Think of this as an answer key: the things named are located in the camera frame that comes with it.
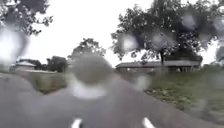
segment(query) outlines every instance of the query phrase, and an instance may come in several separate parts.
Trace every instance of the overcast sky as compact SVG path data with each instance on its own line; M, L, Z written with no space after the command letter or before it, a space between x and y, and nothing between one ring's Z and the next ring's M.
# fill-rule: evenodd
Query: overcast sky
M119 13L137 3L148 8L152 0L51 0L48 15L54 16L53 23L37 37L31 36L23 58L38 59L46 63L53 55L67 57L83 38L94 38L108 48L112 44L110 34L116 31ZM216 47L203 53L204 63L214 58ZM106 59L116 65L118 58L109 51Z

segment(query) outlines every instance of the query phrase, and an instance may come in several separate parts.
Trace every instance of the raindrop on lens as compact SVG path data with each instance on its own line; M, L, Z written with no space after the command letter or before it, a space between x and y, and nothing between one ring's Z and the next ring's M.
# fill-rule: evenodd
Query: raindrop on lens
M15 63L27 45L25 34L10 26L0 28L0 64L4 68Z
M106 95L112 67L101 56L84 54L72 61L68 84L72 94L81 99L97 99Z

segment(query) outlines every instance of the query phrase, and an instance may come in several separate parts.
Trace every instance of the water droplet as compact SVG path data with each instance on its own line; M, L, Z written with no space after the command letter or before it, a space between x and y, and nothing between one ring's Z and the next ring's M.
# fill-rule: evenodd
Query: water droplet
M75 97L97 99L106 95L113 69L103 57L83 54L71 61L67 74L69 88Z
M111 65L103 57L95 54L83 54L76 58L69 70L86 84L100 83L113 72Z
M189 13L186 13L182 16L182 24L184 27L190 30L194 30L196 27L195 19Z
M147 89L151 84L150 76L148 75L139 75L135 80L134 88L138 91L143 91Z
M118 45L124 53L130 52L138 47L135 37L130 34L120 35L118 38Z
M20 56L27 45L25 34L10 26L0 28L0 64L10 66Z

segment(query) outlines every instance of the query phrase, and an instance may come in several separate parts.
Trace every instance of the asphalt road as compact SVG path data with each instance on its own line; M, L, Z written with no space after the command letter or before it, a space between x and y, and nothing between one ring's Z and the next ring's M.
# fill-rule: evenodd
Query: asphalt road
M75 118L81 118L84 128L142 128L144 117L156 128L219 127L138 92L120 78L108 84L108 95L84 101L68 88L42 95L21 77L0 77L0 127L70 128Z

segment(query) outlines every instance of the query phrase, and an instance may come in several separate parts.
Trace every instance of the white lane marking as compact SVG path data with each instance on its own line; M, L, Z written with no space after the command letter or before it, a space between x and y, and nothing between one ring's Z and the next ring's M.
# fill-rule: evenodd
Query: white lane marking
M153 126L153 124L147 117L143 118L142 123L143 123L144 128L155 128L155 126Z
M72 124L71 128L80 128L82 124L82 119L76 118Z

